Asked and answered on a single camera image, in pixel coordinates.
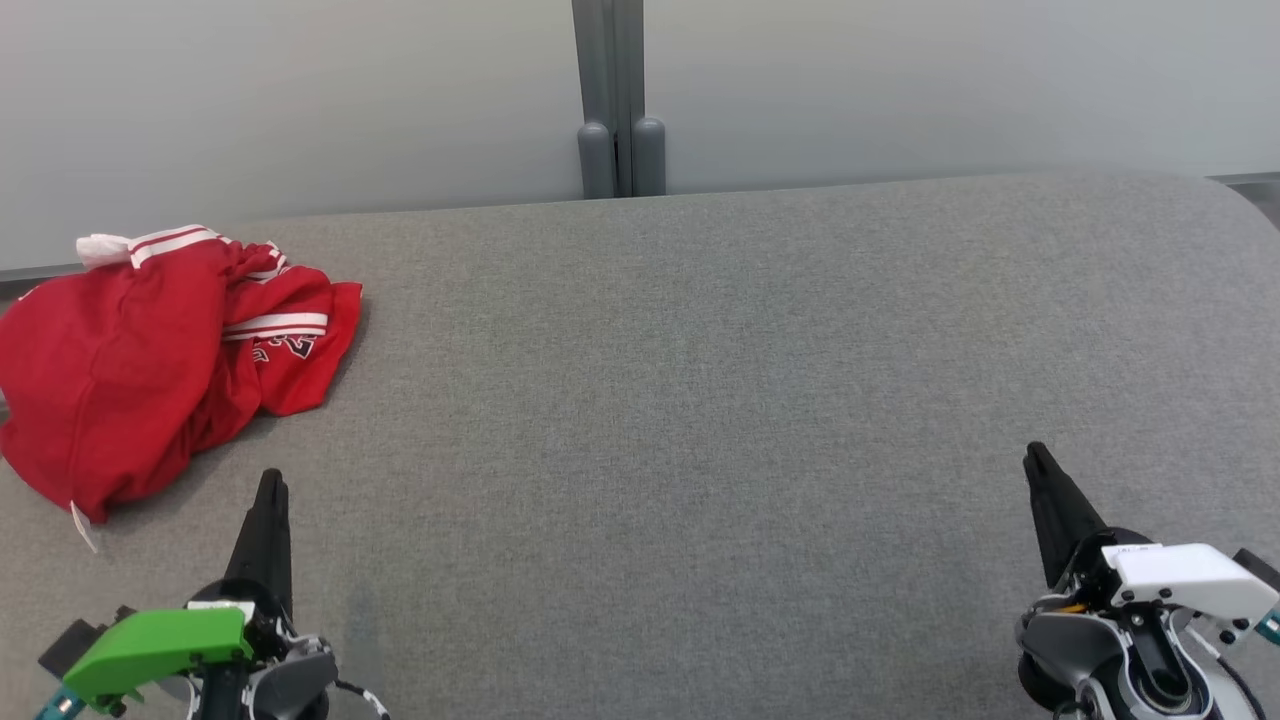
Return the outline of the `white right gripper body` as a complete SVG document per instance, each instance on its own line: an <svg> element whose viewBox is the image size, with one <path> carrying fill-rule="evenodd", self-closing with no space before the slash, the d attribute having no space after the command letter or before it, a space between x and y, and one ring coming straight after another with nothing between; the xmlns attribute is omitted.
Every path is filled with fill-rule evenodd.
<svg viewBox="0 0 1280 720"><path fill-rule="evenodd" d="M1188 612L1220 626L1256 626L1277 607L1277 588L1206 543L1164 544L1121 528L1085 537L1048 594L1051 612L1114 623Z"/></svg>

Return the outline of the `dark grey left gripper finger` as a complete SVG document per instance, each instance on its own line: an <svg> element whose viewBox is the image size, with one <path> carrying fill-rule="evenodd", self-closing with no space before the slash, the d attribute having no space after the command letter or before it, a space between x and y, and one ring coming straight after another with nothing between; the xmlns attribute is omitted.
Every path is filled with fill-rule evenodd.
<svg viewBox="0 0 1280 720"><path fill-rule="evenodd" d="M224 575L236 596L269 597L285 614L293 612L289 500L282 471L266 469Z"/></svg>

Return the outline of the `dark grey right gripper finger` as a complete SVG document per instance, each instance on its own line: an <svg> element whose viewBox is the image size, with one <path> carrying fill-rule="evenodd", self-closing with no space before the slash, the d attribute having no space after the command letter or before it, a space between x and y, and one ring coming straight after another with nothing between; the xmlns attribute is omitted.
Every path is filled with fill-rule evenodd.
<svg viewBox="0 0 1280 720"><path fill-rule="evenodd" d="M1107 524L1044 443L1027 446L1023 469L1046 585L1055 588L1079 544Z"/></svg>

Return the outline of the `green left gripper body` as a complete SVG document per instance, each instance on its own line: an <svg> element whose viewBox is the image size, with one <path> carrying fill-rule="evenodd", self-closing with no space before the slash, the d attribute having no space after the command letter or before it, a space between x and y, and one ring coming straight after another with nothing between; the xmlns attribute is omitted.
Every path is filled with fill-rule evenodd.
<svg viewBox="0 0 1280 720"><path fill-rule="evenodd" d="M60 638L60 716L120 719L146 685L174 682L189 719L325 719L337 660L296 633L271 598L215 582L180 609L119 609L111 625L78 620Z"/></svg>

